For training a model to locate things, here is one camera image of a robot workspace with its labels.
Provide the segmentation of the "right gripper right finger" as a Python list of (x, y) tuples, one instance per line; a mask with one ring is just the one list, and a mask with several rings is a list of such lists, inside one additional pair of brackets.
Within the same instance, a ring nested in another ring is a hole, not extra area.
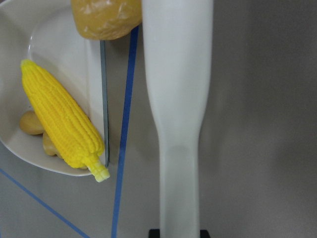
[(208, 230), (200, 230), (200, 238), (210, 238)]

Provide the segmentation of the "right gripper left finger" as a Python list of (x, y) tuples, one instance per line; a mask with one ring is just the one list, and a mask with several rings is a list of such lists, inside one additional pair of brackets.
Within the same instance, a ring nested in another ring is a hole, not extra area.
[(149, 230), (149, 238), (160, 238), (160, 230)]

